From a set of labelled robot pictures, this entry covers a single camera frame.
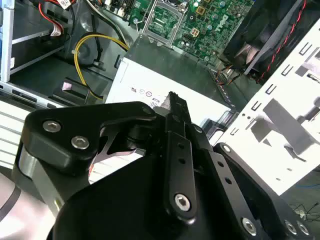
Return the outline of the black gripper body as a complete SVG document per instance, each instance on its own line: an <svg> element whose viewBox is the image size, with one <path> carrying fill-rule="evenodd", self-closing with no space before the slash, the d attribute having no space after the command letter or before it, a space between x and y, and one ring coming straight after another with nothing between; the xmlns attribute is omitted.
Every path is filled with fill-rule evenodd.
<svg viewBox="0 0 320 240"><path fill-rule="evenodd" d="M124 195L115 187L122 170L103 177L94 184L88 183L88 173L75 181L39 162L45 179L53 187L40 189L45 195L58 192L65 196L53 226L55 240L185 240L183 234L198 218L196 188L197 168L193 159L196 193L196 215L193 222L181 222L154 208L150 202L152 185L138 189L138 196Z"/></svg>

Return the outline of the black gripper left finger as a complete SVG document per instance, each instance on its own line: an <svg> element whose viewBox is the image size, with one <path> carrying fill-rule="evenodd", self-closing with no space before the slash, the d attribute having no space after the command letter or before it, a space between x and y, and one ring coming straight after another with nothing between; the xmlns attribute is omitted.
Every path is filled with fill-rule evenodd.
<svg viewBox="0 0 320 240"><path fill-rule="evenodd" d="M76 182L99 160L129 154L145 155L121 169L115 187L125 195L152 186L155 209L180 222L196 218L197 199L191 124L187 103L169 92L161 109L140 101L37 110L24 122L17 163L31 159Z"/></svg>

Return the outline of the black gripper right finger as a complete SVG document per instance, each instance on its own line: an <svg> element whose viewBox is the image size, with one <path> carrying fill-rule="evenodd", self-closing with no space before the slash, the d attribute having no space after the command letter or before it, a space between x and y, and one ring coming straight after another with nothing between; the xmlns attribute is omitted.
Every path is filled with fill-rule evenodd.
<svg viewBox="0 0 320 240"><path fill-rule="evenodd" d="M183 105L197 172L198 217L185 240L310 240L313 233L228 145L211 146Z"/></svg>

